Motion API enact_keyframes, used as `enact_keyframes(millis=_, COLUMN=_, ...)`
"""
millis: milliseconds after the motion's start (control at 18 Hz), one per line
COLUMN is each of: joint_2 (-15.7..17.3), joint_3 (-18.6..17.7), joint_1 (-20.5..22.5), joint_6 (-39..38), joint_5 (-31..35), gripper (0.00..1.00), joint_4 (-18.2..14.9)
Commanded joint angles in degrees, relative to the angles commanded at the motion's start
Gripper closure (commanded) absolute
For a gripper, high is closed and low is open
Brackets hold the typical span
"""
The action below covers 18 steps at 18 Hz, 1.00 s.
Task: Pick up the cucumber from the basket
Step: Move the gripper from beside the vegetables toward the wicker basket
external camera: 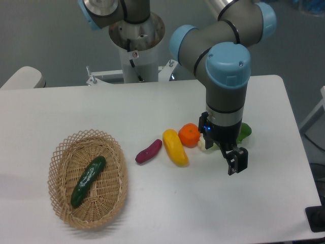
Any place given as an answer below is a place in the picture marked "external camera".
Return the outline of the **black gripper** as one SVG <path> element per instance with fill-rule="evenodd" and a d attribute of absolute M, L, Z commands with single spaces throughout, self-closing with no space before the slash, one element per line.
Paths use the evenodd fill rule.
<path fill-rule="evenodd" d="M 199 118 L 198 128 L 204 137 L 205 149 L 212 148 L 214 143 L 216 143 L 224 151 L 231 150 L 226 154 L 226 160 L 229 166 L 228 175 L 240 173 L 248 166 L 248 150 L 236 146 L 241 123 L 242 120 L 231 126 L 219 126 L 208 118 L 208 112 L 203 112 Z"/>

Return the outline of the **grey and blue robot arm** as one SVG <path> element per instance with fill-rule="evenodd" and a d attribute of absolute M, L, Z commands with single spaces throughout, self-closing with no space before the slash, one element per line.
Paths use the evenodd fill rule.
<path fill-rule="evenodd" d="M 92 29 L 109 29 L 120 50 L 125 83 L 157 82 L 156 47 L 165 35 L 162 19 L 150 1 L 79 1 Z M 251 75 L 248 47 L 276 30 L 274 10 L 252 1 L 207 1 L 217 22 L 204 29 L 177 28 L 169 49 L 173 59 L 192 72 L 206 89 L 206 111 L 199 119 L 205 147 L 217 145 L 229 174 L 247 168 L 248 151 L 238 147 L 247 83 Z"/>

